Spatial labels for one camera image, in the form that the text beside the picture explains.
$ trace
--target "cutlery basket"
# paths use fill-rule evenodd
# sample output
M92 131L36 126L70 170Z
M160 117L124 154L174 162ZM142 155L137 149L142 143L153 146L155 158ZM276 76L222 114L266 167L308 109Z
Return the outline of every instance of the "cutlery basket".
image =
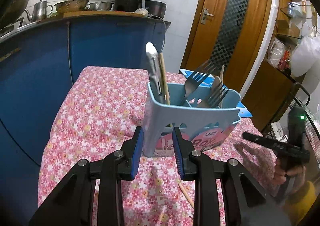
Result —
M147 157L174 156L172 129L180 127L185 140L195 149L205 151L223 143L240 121L240 95L230 89L222 101L222 108L196 108L198 100L206 98L210 87L199 86L183 106L184 85L168 83L171 105L161 104L156 88L148 83L148 95L143 118L143 154Z

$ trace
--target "hand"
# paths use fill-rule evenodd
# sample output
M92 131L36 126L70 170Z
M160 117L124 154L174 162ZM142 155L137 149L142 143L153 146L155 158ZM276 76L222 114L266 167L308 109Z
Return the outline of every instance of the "hand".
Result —
M294 184L293 189L291 193L295 193L299 190L299 188L304 185L305 181L305 174L306 174L306 167L304 165L298 165L291 169L289 169L287 172L281 168L281 161L280 159L276 160L276 166L275 166L275 173L273 175L272 182L276 185L284 184L286 181L285 175L294 176L298 175Z

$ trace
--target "tablecloth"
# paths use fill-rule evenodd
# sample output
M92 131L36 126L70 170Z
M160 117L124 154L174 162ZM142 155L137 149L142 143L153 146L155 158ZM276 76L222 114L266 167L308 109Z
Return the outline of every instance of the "tablecloth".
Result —
M184 83L183 75L167 73L168 82ZM52 125L39 174L38 205L81 158L103 159L132 138L142 125L147 96L146 70L86 67L64 100ZM238 159L270 193L275 155L248 142L242 133L259 135L249 118L242 118L225 142L205 153L226 161ZM192 225L193 209L182 194L174 157L141 157L134 181L122 181L126 225ZM194 199L194 182L183 182ZM217 180L220 221L225 225L220 181ZM93 225L97 225L97 180Z

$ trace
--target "floral tablecloth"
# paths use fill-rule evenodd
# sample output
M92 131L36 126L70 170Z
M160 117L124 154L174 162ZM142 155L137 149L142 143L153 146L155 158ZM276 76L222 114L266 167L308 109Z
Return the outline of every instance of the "floral tablecloth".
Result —
M168 82L184 83L180 74L167 73ZM103 159L120 149L142 125L147 96L145 70L86 67L68 93L52 125L39 175L38 205L81 158ZM249 118L242 118L225 142L205 153L226 161L238 159L269 192L276 157L248 142L242 133L259 134ZM141 157L134 181L122 181L126 225L192 225L193 209L181 192L174 157ZM194 199L194 182L183 182ZM225 225L222 192L217 180L220 221ZM96 183L93 225L97 225L99 180Z

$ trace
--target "silver teapot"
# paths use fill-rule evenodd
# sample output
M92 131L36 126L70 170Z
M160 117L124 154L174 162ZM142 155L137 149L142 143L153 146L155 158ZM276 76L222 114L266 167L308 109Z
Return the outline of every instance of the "silver teapot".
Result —
M49 14L52 13L53 11L53 6L52 5L47 5L48 1L42 1L40 0L40 2L36 3L33 7L33 13L32 15L30 15L30 13L25 10L25 12L27 13L27 18L30 22L35 22L37 20L42 20L42 19L46 19L48 17ZM47 7L51 7L51 12L47 14Z

